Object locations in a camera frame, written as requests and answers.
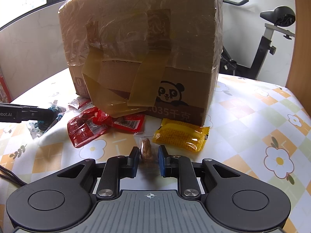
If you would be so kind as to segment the clear packet brown snack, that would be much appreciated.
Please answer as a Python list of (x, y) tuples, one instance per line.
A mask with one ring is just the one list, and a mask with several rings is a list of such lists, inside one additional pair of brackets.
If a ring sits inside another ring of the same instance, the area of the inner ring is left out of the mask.
[(159, 169), (158, 153), (149, 137), (136, 138), (137, 146), (140, 154), (139, 169), (156, 170)]

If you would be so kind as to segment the clear red jerky packet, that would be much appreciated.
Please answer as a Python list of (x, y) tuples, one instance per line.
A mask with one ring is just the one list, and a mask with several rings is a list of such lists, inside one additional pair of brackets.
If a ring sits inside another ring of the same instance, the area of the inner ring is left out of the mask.
[(69, 110), (75, 113), (80, 113), (86, 109), (93, 107), (93, 103), (89, 98), (77, 97), (68, 104)]

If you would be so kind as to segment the teal patterned snack packet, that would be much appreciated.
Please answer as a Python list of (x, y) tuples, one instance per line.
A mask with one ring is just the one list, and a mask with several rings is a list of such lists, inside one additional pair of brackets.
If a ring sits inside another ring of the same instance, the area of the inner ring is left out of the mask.
[(48, 109), (39, 108), (34, 117), (28, 121), (27, 128), (33, 139), (41, 137), (62, 119), (66, 108), (52, 104)]

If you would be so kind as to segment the red-lettered bread package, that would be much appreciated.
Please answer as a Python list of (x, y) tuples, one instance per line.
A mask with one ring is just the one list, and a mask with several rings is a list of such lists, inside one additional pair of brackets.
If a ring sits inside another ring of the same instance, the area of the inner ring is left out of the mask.
[(5, 82), (1, 69), (0, 69), (0, 100), (1, 100), (1, 103), (10, 103), (12, 101), (10, 91), (7, 87), (7, 84)]

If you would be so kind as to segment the yellow pastry packet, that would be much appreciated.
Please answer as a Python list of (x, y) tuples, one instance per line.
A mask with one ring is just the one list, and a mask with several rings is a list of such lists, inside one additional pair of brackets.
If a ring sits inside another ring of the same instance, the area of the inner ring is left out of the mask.
[(209, 132), (210, 127), (200, 127), (164, 118), (156, 130), (152, 142), (199, 152), (204, 148)]

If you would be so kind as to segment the small red barcode packet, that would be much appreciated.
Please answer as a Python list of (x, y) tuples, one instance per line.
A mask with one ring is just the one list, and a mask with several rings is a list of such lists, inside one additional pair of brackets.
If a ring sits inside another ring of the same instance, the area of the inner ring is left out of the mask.
[(112, 127), (129, 133), (139, 133), (142, 131), (144, 114), (131, 114), (119, 117), (112, 122)]

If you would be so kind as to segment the large red snack packet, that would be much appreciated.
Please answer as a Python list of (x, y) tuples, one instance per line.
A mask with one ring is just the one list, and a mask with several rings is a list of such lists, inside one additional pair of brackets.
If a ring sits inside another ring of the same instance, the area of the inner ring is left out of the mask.
[(105, 134), (112, 125), (113, 118), (97, 107), (82, 111), (67, 124), (69, 138), (75, 148)]

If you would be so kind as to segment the floral checkered tablecloth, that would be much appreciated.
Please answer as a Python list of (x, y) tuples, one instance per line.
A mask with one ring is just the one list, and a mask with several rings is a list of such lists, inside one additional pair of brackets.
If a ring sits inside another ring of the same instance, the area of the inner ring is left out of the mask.
[[(32, 138), (28, 123), (1, 124), (1, 165), (30, 183), (85, 158), (105, 162), (127, 155), (140, 135), (110, 129), (81, 148), (67, 133), (77, 115), (68, 109), (46, 134)], [(286, 232), (310, 232), (310, 117), (294, 94), (281, 86), (219, 75), (198, 153), (168, 146), (194, 162), (212, 158), (283, 190), (292, 210)]]

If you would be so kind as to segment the large taped cardboard box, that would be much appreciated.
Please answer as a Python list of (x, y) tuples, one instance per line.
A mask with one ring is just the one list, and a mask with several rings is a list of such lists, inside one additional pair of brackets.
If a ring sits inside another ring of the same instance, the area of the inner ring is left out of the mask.
[(222, 53), (222, 0), (67, 0), (58, 11), (76, 93), (114, 118), (203, 126)]

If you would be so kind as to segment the wooden headboard panel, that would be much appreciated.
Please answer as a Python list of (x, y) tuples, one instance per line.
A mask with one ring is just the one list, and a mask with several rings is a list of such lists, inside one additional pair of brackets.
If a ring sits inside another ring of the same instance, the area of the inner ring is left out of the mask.
[(286, 87), (310, 115), (310, 0), (295, 0), (296, 37)]

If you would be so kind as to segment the black exercise bike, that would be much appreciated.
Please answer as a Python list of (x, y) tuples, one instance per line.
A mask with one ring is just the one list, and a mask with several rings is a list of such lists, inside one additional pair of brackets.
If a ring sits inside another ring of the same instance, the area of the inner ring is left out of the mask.
[(296, 14), (290, 7), (278, 6), (274, 10), (261, 12), (260, 17), (266, 20), (267, 23), (265, 24), (265, 32), (261, 37), (252, 65), (246, 67), (238, 64), (232, 59), (227, 50), (223, 48), (219, 73), (256, 80), (267, 54), (274, 55), (276, 52), (276, 47), (271, 44), (273, 33), (280, 32), (283, 34), (283, 37), (289, 40), (295, 37), (293, 32), (286, 29), (296, 21)]

